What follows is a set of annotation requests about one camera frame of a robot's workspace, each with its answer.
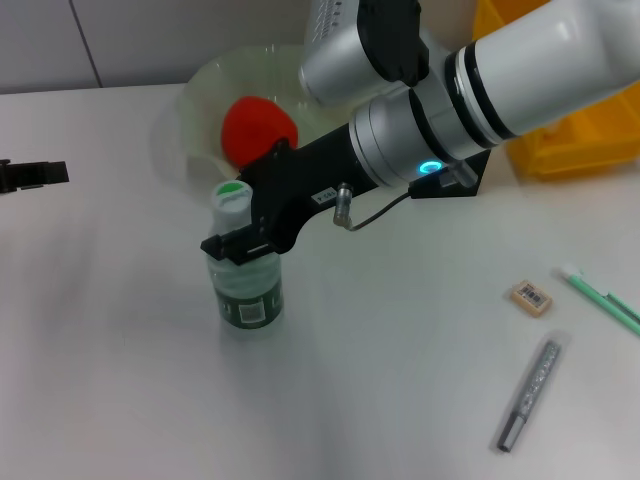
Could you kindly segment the black mesh pen holder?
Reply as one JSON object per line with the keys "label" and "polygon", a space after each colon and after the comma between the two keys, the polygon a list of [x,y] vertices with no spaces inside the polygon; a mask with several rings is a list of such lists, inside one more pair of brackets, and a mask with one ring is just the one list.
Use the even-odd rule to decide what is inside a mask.
{"label": "black mesh pen holder", "polygon": [[443,167],[412,182],[408,188],[409,196],[412,199],[474,197],[478,193],[489,157],[490,152],[485,151],[466,160],[477,177],[475,184],[470,187],[460,184],[449,169]]}

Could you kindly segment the green pen white tip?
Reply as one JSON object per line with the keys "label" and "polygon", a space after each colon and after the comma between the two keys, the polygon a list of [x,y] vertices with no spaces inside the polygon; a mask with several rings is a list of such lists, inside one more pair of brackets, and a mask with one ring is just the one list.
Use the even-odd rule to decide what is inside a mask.
{"label": "green pen white tip", "polygon": [[555,273],[592,304],[640,337],[640,313],[619,296],[608,289],[589,283],[584,273],[572,265],[560,267]]}

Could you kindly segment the orange-red round fruit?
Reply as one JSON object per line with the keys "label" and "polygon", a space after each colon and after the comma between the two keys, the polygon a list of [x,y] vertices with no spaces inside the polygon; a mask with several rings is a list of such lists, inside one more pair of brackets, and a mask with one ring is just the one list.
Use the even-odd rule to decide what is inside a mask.
{"label": "orange-red round fruit", "polygon": [[296,148],[299,133],[291,117],[276,103],[244,96],[225,114],[220,140],[228,162],[242,169],[266,155],[280,140]]}

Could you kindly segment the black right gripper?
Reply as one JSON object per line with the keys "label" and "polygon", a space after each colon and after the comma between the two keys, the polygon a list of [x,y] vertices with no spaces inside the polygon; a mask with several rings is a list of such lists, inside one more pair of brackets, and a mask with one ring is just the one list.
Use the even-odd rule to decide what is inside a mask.
{"label": "black right gripper", "polygon": [[346,183],[364,193],[364,169],[352,146],[347,124],[297,149],[285,141],[241,171],[253,189],[252,223],[212,234],[201,250],[215,260],[243,265],[272,253],[286,253],[313,216],[335,205],[317,196]]}

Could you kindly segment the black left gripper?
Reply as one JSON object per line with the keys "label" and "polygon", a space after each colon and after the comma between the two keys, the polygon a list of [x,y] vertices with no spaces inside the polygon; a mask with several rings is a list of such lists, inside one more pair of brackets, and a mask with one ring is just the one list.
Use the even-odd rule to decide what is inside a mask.
{"label": "black left gripper", "polygon": [[[62,177],[15,177],[10,178],[9,170],[17,176],[62,176]],[[38,189],[48,185],[69,182],[65,162],[31,162],[11,163],[10,160],[0,159],[0,194],[12,191]]]}

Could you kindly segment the grey pen in clear sleeve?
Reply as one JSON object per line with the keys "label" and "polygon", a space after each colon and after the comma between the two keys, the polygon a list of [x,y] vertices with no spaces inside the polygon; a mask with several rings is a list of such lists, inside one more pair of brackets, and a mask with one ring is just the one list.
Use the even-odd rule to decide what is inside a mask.
{"label": "grey pen in clear sleeve", "polygon": [[568,331],[552,330],[536,344],[492,439],[491,447],[496,453],[512,453],[571,343]]}

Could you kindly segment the beige eraser with barcode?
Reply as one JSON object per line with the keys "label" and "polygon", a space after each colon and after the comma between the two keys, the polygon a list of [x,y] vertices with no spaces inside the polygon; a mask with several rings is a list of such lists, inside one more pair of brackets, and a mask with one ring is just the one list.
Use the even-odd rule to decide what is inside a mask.
{"label": "beige eraser with barcode", "polygon": [[553,299],[550,295],[528,280],[523,280],[515,285],[509,294],[509,298],[522,310],[535,318],[543,315],[553,304]]}

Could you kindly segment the clear water bottle green label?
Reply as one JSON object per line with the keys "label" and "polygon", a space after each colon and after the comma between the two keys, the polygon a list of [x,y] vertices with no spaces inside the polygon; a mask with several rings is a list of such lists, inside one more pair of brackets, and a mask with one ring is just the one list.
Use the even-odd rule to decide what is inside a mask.
{"label": "clear water bottle green label", "polygon": [[[251,222],[252,188],[239,180],[217,185],[212,193],[212,235],[227,234]],[[271,253],[241,266],[206,257],[220,316],[239,329],[259,329],[283,311],[281,259]]]}

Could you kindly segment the pale green glass fruit bowl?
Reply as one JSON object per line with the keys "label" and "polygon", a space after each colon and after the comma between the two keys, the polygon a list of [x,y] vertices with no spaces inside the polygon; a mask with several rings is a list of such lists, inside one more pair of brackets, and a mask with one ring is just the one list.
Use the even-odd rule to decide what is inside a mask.
{"label": "pale green glass fruit bowl", "polygon": [[293,120],[306,145],[347,123],[352,105],[327,108],[310,100],[299,83],[300,45],[240,47],[201,67],[177,103],[186,182],[194,201],[207,205],[213,188],[237,177],[221,146],[223,119],[245,96],[275,103]]}

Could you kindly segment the yellow plastic bin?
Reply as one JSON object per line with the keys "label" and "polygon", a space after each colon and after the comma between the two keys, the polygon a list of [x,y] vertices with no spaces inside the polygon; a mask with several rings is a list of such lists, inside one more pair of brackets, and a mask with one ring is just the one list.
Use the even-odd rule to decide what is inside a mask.
{"label": "yellow plastic bin", "polygon": [[[549,0],[477,0],[478,40]],[[601,172],[640,158],[640,82],[618,95],[507,143],[516,170],[540,179]]]}

